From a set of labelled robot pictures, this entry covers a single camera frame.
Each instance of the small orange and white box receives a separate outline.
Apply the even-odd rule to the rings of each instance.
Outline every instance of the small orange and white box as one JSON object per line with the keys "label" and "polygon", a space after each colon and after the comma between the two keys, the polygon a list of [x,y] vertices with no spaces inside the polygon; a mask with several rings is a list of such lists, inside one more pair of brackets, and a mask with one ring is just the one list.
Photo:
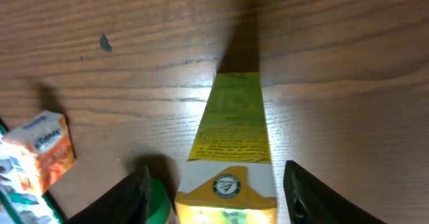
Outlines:
{"label": "small orange and white box", "polygon": [[66,118],[59,113],[44,111],[2,141],[2,151],[19,160],[16,169],[24,191],[44,194],[74,164]]}

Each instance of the box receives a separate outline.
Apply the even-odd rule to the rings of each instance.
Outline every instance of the box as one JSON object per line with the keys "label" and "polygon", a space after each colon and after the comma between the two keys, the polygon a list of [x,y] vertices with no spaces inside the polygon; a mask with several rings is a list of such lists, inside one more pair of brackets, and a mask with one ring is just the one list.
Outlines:
{"label": "box", "polygon": [[22,191],[44,194],[74,164],[65,116],[44,111],[3,136],[2,174],[14,173]]}
{"label": "box", "polygon": [[175,204],[181,224],[276,223],[258,72],[216,75]]}

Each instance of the green cap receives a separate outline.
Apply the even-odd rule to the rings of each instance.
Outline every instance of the green cap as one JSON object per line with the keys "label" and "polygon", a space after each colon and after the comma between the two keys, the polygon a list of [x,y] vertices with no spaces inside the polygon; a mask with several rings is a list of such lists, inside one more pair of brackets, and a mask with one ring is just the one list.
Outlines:
{"label": "green cap", "polygon": [[151,177],[151,197],[149,206],[149,218],[147,224],[164,224],[172,208],[170,198],[161,180]]}

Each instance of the yellow box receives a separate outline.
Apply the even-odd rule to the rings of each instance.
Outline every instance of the yellow box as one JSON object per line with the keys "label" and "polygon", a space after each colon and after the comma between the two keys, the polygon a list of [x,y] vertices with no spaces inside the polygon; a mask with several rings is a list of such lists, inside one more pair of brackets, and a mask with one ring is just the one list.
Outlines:
{"label": "yellow box", "polygon": [[181,224],[277,222],[259,73],[216,75],[175,204]]}

